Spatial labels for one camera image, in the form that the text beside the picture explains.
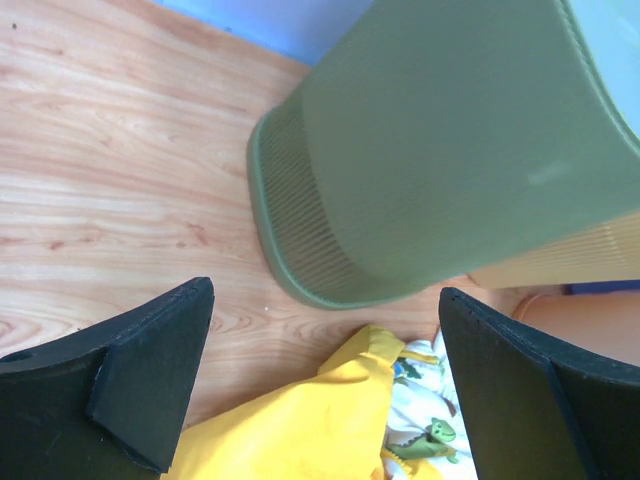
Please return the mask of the peach plastic bucket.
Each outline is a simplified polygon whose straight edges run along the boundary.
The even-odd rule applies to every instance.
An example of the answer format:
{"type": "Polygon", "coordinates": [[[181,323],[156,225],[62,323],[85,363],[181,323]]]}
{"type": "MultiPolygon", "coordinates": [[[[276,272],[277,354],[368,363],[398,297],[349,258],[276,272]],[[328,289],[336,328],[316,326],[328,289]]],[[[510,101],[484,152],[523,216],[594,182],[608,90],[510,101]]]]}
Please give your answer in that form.
{"type": "Polygon", "coordinates": [[[639,293],[538,295],[523,300],[512,317],[590,352],[639,364],[639,293]]]}

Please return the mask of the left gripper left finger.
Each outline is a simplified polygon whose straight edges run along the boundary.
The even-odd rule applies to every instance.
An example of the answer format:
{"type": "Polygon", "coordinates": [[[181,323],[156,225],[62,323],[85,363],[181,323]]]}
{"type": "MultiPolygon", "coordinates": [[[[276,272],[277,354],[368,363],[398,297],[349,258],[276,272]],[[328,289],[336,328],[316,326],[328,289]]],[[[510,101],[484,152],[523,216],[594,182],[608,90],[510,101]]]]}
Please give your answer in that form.
{"type": "Polygon", "coordinates": [[[209,332],[196,277],[1,359],[4,479],[158,479],[172,464],[209,332]]]}

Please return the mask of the green mesh basket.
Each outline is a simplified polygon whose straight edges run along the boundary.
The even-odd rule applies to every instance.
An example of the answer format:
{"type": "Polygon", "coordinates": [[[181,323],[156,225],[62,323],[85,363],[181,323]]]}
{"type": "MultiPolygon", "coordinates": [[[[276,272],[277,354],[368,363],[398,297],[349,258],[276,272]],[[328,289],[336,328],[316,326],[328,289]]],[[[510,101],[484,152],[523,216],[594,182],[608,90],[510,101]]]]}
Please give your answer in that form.
{"type": "Polygon", "coordinates": [[[266,262],[393,301],[639,207],[635,1],[376,1],[254,128],[266,262]]]}

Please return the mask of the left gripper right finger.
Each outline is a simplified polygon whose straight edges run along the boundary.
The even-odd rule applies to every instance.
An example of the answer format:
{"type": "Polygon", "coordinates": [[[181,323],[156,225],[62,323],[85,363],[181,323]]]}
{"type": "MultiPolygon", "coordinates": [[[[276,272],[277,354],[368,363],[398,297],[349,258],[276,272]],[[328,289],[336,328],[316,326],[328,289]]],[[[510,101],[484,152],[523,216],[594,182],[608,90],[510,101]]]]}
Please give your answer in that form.
{"type": "Polygon", "coordinates": [[[638,478],[638,367],[456,288],[439,319],[479,478],[638,478]]]}

